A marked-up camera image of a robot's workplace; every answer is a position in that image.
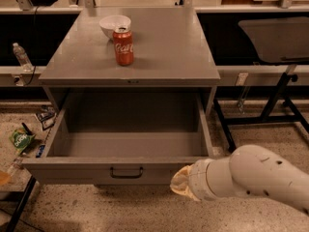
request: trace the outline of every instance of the white bowl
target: white bowl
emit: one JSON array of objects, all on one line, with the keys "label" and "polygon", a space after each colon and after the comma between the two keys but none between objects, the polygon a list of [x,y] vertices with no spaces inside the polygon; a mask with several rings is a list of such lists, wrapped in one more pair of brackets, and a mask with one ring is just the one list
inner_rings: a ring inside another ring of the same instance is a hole
[{"label": "white bowl", "polygon": [[124,15],[111,15],[99,21],[99,26],[103,33],[111,40],[113,40],[114,30],[119,26],[125,26],[130,29],[131,20]]}]

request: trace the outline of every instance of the drawer handle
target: drawer handle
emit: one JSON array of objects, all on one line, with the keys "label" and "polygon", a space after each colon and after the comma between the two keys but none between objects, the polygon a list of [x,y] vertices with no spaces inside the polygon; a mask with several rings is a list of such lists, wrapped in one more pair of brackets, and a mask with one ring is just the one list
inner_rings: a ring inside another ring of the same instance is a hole
[{"label": "drawer handle", "polygon": [[141,178],[143,175],[143,167],[139,168],[139,174],[138,175],[115,175],[114,174],[114,168],[110,168],[110,177],[114,179],[138,179]]}]

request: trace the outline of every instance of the plastic bottle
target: plastic bottle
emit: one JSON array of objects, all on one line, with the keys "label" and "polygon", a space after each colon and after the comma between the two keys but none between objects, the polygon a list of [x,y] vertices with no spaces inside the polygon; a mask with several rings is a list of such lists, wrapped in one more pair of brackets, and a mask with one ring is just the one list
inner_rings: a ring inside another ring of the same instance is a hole
[{"label": "plastic bottle", "polygon": [[14,161],[12,162],[10,167],[8,168],[7,174],[9,174],[9,176],[10,176],[9,182],[14,183],[16,181],[16,179],[18,178],[18,175],[20,174],[20,170],[23,169],[22,161],[23,161],[23,158],[18,157],[16,159],[14,159]]},{"label": "plastic bottle", "polygon": [[20,46],[18,43],[13,43],[13,52],[20,66],[22,67],[22,69],[26,73],[31,72],[33,70],[33,66],[31,64],[30,59],[28,58],[28,55],[25,49],[22,46]]}]

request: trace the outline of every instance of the green wrapper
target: green wrapper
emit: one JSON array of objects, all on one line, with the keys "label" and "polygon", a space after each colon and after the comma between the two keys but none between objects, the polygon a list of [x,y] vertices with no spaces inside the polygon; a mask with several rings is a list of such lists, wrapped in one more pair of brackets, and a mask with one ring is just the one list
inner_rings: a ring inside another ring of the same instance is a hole
[{"label": "green wrapper", "polygon": [[34,140],[35,135],[28,135],[24,128],[15,130],[10,136],[10,140],[16,147],[16,154],[20,155]]}]

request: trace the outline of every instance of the black cable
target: black cable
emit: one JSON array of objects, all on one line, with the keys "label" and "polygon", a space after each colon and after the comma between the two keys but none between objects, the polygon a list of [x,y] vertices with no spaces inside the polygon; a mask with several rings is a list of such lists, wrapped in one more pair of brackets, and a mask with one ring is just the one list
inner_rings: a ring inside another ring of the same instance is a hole
[{"label": "black cable", "polygon": [[[35,43],[35,53],[36,53],[36,46],[38,45],[37,44],[37,40],[38,40],[38,30],[37,30],[37,24],[36,24],[36,19],[37,19],[37,12],[38,12],[38,9],[39,9],[40,6],[38,6],[36,9],[35,9],[35,13],[34,13],[34,17],[33,17],[33,26],[35,28],[35,37],[36,37],[36,43]],[[32,71],[32,74],[31,74],[31,77],[30,77],[30,80],[25,84],[25,86],[28,86],[31,84],[32,80],[33,80],[33,77],[35,76],[35,72],[36,72],[36,69],[37,69],[37,65],[34,66],[33,68],[33,71]]]},{"label": "black cable", "polygon": [[[9,215],[9,216],[12,216],[11,213],[7,212],[6,210],[4,210],[4,209],[2,209],[2,208],[0,208],[0,211],[3,212],[3,213],[5,213],[5,214],[7,214],[7,215]],[[23,223],[25,223],[25,224],[26,224],[27,226],[29,226],[29,227],[32,227],[32,228],[34,228],[34,229],[37,229],[38,231],[44,232],[42,229],[40,229],[40,228],[38,228],[38,227],[35,227],[35,226],[31,225],[31,224],[28,223],[27,221],[24,221],[24,220],[22,220],[22,219],[20,219],[20,221],[22,221]]]}]

